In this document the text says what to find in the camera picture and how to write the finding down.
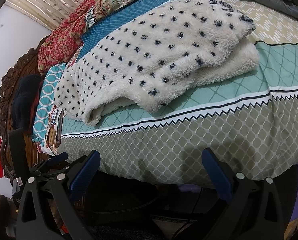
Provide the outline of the person's left hand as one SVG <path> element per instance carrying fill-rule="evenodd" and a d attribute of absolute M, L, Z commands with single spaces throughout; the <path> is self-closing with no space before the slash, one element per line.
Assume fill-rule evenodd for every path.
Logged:
<path fill-rule="evenodd" d="M 17 208 L 14 202 L 0 194 L 0 224 L 3 227 L 9 227 L 17 220 Z"/>

